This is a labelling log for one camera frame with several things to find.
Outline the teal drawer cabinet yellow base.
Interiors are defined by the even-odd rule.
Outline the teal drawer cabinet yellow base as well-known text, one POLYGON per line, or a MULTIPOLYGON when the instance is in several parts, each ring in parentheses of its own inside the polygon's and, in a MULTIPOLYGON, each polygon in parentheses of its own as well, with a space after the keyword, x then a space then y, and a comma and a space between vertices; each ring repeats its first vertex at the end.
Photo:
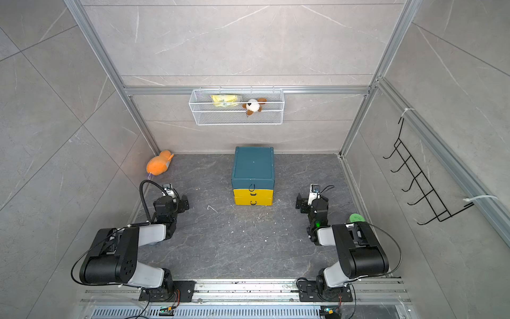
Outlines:
POLYGON ((236 205, 271 206, 275 179, 273 147, 236 147, 231 175, 236 205))

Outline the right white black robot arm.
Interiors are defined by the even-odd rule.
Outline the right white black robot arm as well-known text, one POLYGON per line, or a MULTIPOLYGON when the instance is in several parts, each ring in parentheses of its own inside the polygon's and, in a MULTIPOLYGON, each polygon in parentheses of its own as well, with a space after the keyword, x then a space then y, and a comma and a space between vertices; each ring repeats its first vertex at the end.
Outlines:
POLYGON ((352 301, 351 283, 394 272, 373 231, 377 228, 375 225, 366 221, 330 225, 329 200, 320 192, 311 193, 307 198, 298 195, 296 209, 308 216, 310 241, 317 246, 334 247, 337 253, 337 261, 320 270, 315 280, 304 277, 296 280, 300 302, 352 301))

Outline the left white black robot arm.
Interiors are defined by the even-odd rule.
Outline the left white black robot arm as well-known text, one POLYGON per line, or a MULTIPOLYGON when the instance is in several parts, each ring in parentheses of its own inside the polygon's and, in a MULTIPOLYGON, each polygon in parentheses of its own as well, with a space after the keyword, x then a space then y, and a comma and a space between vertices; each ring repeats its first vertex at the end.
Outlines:
POLYGON ((146 214, 143 223, 121 228, 100 229, 89 250, 75 263, 80 268, 71 279, 82 286, 121 286, 140 291, 139 300, 149 303, 189 303, 195 281, 173 280, 167 268, 152 267, 138 260, 139 248, 169 240, 177 228, 179 214, 189 210, 186 195, 179 195, 171 184, 159 185, 150 179, 139 185, 146 214))

